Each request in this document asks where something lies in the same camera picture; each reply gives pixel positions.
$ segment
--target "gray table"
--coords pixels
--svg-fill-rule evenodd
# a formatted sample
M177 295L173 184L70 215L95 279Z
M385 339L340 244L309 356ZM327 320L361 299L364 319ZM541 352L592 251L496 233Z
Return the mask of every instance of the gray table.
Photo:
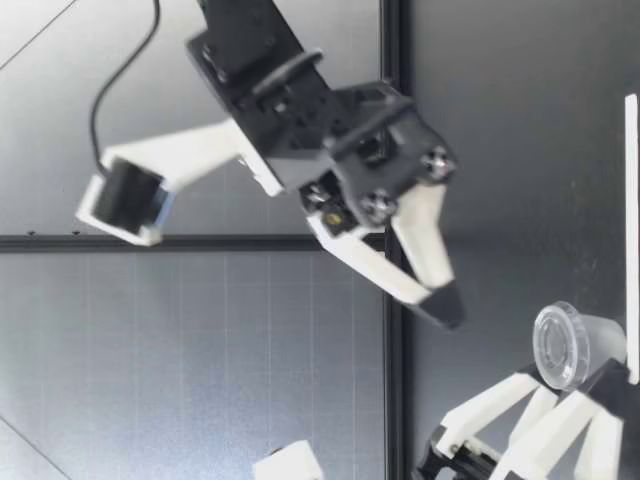
M461 163L443 229L469 319L406 324L409 467L449 409L532 361L543 306L623 317L623 102L640 91L633 0L415 1L412 18L420 111ZM621 478L640 471L639 425Z

